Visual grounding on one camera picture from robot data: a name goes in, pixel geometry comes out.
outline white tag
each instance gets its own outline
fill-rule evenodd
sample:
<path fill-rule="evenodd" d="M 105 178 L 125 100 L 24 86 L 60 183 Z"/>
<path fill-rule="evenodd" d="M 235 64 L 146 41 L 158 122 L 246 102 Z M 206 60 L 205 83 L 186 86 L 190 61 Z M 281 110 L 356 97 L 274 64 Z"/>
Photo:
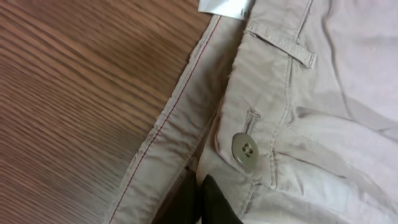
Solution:
<path fill-rule="evenodd" d="M 245 20 L 253 0 L 200 0 L 198 12 L 207 12 Z"/>

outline round button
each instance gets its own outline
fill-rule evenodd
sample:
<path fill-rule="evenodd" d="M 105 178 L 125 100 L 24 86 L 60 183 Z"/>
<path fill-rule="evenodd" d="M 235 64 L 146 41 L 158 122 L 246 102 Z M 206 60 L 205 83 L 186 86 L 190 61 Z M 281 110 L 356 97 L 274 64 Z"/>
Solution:
<path fill-rule="evenodd" d="M 236 161 L 246 170 L 256 168 L 259 150 L 253 138 L 244 133 L 235 134 L 232 139 L 232 154 Z"/>

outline wooden surface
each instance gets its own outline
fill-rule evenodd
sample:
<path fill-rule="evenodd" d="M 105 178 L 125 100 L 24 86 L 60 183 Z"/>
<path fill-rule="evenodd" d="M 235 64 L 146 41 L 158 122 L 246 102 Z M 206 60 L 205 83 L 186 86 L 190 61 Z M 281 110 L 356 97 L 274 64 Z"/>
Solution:
<path fill-rule="evenodd" d="M 197 2 L 0 2 L 2 222 L 101 223 L 210 21 Z"/>

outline red stitching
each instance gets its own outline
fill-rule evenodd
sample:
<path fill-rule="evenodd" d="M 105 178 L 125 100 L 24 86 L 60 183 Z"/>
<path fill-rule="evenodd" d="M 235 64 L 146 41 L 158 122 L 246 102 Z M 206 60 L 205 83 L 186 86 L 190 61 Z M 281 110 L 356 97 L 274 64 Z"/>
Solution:
<path fill-rule="evenodd" d="M 137 165 L 137 168 L 136 168 L 135 171 L 132 173 L 131 179 L 130 179 L 129 183 L 127 184 L 127 187 L 124 189 L 124 192 L 123 192 L 123 194 L 122 194 L 122 197 L 120 198 L 118 204 L 116 205 L 116 208 L 114 209 L 113 214 L 112 214 L 112 217 L 111 217 L 111 219 L 110 219 L 110 221 L 109 221 L 108 224 L 110 224 L 110 223 L 112 222 L 112 220 L 113 220 L 113 218 L 114 218 L 114 216 L 115 216 L 115 214 L 116 214 L 116 211 L 118 210 L 119 205 L 120 205 L 121 201 L 123 200 L 124 194 L 126 193 L 127 189 L 129 188 L 130 183 L 131 183 L 132 179 L 134 178 L 134 175 L 136 174 L 136 172 L 137 172 L 137 170 L 138 170 L 138 167 L 139 167 L 139 165 L 141 164 L 142 159 L 143 159 L 143 158 L 145 157 L 145 155 L 147 154 L 147 151 L 148 151 L 150 145 L 155 141 L 157 135 L 160 133 L 160 130 L 162 130 L 163 125 L 164 125 L 164 124 L 166 123 L 166 121 L 169 119 L 170 114 L 173 112 L 175 106 L 177 105 L 178 101 L 180 100 L 180 97 L 181 97 L 182 93 L 184 92 L 185 87 L 187 87 L 187 84 L 188 84 L 189 80 L 191 79 L 191 76 L 192 76 L 193 72 L 195 71 L 195 69 L 196 69 L 196 67 L 197 67 L 197 64 L 198 64 L 198 62 L 199 62 L 199 59 L 200 59 L 202 53 L 203 53 L 203 52 L 205 51 L 205 49 L 206 49 L 207 44 L 209 43 L 209 40 L 211 39 L 211 36 L 213 35 L 214 30 L 216 29 L 216 27 L 217 27 L 217 25 L 218 25 L 218 22 L 220 21 L 220 18 L 221 18 L 221 17 L 218 18 L 218 20 L 217 20 L 217 22 L 216 22 L 216 25 L 214 26 L 214 29 L 211 31 L 211 34 L 210 34 L 210 36 L 209 36 L 209 39 L 206 41 L 205 46 L 203 47 L 202 51 L 200 52 L 200 55 L 199 55 L 199 57 L 198 57 L 198 60 L 196 61 L 195 65 L 193 66 L 192 72 L 189 74 L 188 80 L 187 80 L 187 82 L 185 83 L 184 87 L 182 88 L 182 91 L 181 91 L 181 93 L 179 94 L 179 96 L 178 96 L 178 98 L 177 98 L 175 104 L 173 105 L 172 110 L 171 110 L 170 113 L 167 115 L 165 121 L 163 122 L 163 124 L 161 125 L 161 127 L 159 128 L 159 130 L 156 132 L 156 135 L 155 135 L 155 137 L 153 138 L 153 140 L 149 143 L 148 147 L 145 149 L 144 155 L 142 155 L 141 159 L 139 160 L 138 165 Z"/>

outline wood grain surface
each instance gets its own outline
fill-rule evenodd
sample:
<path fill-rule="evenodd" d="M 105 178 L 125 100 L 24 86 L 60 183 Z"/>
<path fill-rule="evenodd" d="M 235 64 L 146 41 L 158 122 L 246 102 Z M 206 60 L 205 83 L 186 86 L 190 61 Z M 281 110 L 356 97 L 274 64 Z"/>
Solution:
<path fill-rule="evenodd" d="M 210 21 L 197 2 L 0 2 L 2 222 L 101 223 Z"/>

